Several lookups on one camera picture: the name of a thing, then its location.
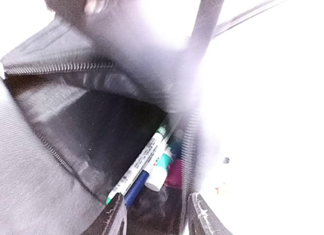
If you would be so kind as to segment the white clear pen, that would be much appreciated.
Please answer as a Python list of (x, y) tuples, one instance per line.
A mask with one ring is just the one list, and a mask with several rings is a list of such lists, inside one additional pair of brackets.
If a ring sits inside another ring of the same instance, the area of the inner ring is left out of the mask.
[(165, 139), (169, 133), (170, 128), (166, 124), (161, 124), (156, 130), (154, 135), (148, 141), (146, 146), (143, 148), (139, 156), (133, 162), (133, 164), (128, 168), (123, 177), (115, 185), (113, 190), (107, 196), (106, 204), (108, 205), (114, 196), (118, 193), (126, 195), (133, 183), (136, 181), (138, 176), (141, 174), (144, 167), (151, 160), (152, 156), (155, 154), (158, 146)]

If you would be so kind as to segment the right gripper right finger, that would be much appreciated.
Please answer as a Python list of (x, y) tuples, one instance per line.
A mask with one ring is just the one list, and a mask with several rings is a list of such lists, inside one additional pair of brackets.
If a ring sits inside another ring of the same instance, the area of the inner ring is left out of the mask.
[(187, 214), (189, 234), (233, 235), (198, 192), (189, 195)]

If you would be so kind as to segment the white glue stick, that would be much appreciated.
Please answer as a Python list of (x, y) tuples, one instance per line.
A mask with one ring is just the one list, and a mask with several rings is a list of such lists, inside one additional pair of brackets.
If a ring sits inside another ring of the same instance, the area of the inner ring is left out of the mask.
[(145, 186), (155, 192), (159, 192), (167, 178), (168, 167), (177, 156), (175, 147), (168, 146), (160, 157), (155, 161), (149, 176), (145, 182)]

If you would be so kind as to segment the blue cap white marker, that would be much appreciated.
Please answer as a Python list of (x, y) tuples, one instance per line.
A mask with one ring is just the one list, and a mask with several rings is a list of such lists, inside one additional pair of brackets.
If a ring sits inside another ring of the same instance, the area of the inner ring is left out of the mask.
[(134, 200), (144, 187), (144, 184), (147, 181), (148, 177), (149, 173), (143, 170), (137, 177), (131, 188), (128, 190), (125, 195), (125, 205), (127, 208), (129, 208), (133, 204)]

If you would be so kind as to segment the black student backpack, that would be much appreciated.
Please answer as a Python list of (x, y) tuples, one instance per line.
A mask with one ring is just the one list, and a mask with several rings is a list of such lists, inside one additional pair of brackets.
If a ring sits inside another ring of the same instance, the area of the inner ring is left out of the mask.
[(184, 234), (207, 158), (200, 66), (225, 0), (45, 0), (55, 17), (1, 59), (1, 234), (88, 234), (161, 124), (182, 187), (146, 186), (126, 234)]

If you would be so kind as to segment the pink cap black marker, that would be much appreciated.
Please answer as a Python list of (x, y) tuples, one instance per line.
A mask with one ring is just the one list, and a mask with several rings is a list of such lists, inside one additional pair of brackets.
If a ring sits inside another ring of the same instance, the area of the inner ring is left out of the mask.
[(181, 189), (182, 187), (182, 160), (176, 159), (167, 167), (167, 177), (164, 186)]

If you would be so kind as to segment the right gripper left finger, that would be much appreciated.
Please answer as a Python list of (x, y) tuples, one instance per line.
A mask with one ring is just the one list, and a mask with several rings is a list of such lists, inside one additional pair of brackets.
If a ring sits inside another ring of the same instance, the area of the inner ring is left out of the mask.
[(127, 233), (127, 208), (124, 196), (116, 194), (95, 221), (88, 227), (88, 234), (114, 235)]

